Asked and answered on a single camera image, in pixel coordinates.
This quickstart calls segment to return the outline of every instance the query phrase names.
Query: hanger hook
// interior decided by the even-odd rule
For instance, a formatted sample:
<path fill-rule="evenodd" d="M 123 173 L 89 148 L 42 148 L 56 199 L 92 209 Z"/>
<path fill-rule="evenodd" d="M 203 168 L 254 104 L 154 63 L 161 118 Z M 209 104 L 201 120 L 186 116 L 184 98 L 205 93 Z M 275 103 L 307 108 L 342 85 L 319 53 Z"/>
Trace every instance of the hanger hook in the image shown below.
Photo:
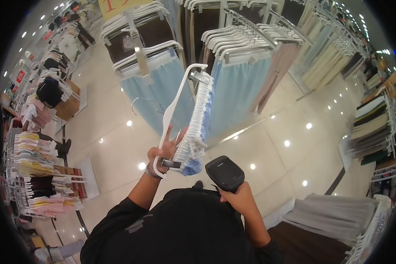
<path fill-rule="evenodd" d="M 133 100 L 133 101 L 132 101 L 132 104 L 130 105 L 130 108 L 131 108 L 131 110 L 132 110 L 132 113 L 133 113 L 134 115 L 137 115 L 137 113 L 135 113 L 135 111 L 133 110 L 133 104 L 134 104 L 134 103 L 135 103 L 135 101 L 136 101 L 136 100 L 138 100 L 138 99 L 145 99 L 145 100 L 148 100 L 148 101 L 154 102 L 154 103 L 155 103 L 155 110 L 157 111 L 157 113 L 164 114 L 163 112 L 160 112 L 160 111 L 158 111 L 158 110 L 157 110 L 157 105 L 159 105 L 159 106 L 160 106 L 160 107 L 163 109 L 163 107 L 161 106 L 161 104 L 160 104 L 160 103 L 158 103 L 158 102 L 156 102 L 156 101 L 154 101 L 154 100 L 148 99 L 148 98 L 137 97 L 137 98 L 135 98 L 135 100 Z"/>

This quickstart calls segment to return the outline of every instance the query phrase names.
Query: hand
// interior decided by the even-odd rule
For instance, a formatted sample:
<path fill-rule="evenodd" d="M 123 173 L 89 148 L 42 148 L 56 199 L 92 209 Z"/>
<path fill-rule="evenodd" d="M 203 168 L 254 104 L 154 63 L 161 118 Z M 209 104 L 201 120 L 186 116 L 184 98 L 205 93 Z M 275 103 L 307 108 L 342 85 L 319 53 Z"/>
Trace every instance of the hand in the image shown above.
<path fill-rule="evenodd" d="M 243 182 L 236 193 L 226 192 L 220 188 L 219 191 L 222 195 L 220 202 L 229 202 L 244 217 L 249 217 L 255 213 L 260 215 L 248 182 Z"/>
<path fill-rule="evenodd" d="M 179 134 L 177 139 L 175 138 L 174 140 L 169 141 L 170 132 L 171 132 L 172 128 L 173 128 L 173 125 L 170 124 L 169 128 L 167 129 L 167 134 L 166 134 L 166 137 L 164 138 L 164 142 L 163 142 L 163 146 L 161 147 L 161 150 L 158 149 L 157 147 L 152 147 L 148 151 L 149 166 L 153 170 L 155 170 L 155 168 L 154 168 L 154 159 L 155 159 L 156 156 L 160 156 L 160 158 L 163 157 L 163 158 L 173 159 L 174 154 L 177 151 L 177 147 L 176 146 L 180 143 L 180 141 L 182 141 L 183 137 L 185 136 L 186 131 L 188 130 L 188 127 L 185 127 L 182 130 L 182 132 Z M 158 161 L 157 162 L 157 169 L 161 173 L 166 173 L 169 168 L 161 166 L 161 162 Z"/>

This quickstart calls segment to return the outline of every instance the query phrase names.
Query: barcode scanner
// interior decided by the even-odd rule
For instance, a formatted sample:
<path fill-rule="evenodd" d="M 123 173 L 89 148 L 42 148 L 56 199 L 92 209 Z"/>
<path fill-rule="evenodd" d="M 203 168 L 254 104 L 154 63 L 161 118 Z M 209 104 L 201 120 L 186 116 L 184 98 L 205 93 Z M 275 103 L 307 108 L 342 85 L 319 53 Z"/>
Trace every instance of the barcode scanner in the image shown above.
<path fill-rule="evenodd" d="M 236 193 L 245 180 L 245 173 L 229 157 L 220 156 L 205 165 L 205 171 L 223 191 Z"/>

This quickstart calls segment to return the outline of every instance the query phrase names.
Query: yellow sign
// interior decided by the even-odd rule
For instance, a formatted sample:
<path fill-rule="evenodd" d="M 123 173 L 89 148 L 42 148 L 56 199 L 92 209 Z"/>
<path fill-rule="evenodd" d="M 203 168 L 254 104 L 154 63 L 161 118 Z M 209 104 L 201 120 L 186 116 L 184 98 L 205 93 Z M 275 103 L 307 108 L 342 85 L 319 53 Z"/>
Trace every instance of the yellow sign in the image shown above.
<path fill-rule="evenodd" d="M 149 4 L 152 0 L 98 0 L 105 20 L 112 18 L 130 7 Z"/>

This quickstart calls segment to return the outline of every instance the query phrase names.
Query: sign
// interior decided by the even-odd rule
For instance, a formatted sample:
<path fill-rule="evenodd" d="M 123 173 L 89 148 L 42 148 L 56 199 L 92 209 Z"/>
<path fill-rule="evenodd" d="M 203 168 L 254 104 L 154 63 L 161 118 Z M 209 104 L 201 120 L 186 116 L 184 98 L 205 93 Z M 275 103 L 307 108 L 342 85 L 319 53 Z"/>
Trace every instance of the sign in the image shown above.
<path fill-rule="evenodd" d="M 16 77 L 16 81 L 17 81 L 18 83 L 21 83 L 21 82 L 22 82 L 22 79 L 24 78 L 24 76 L 25 76 L 25 72 L 24 72 L 24 71 L 20 71 L 19 74 L 18 74 L 18 76 Z"/>
<path fill-rule="evenodd" d="M 105 20 L 121 14 L 130 7 L 152 3 L 152 0 L 98 0 Z"/>
<path fill-rule="evenodd" d="M 44 35 L 44 40 L 47 40 L 52 34 L 53 34 L 53 32 L 52 32 L 51 30 L 48 31 L 48 32 Z"/>

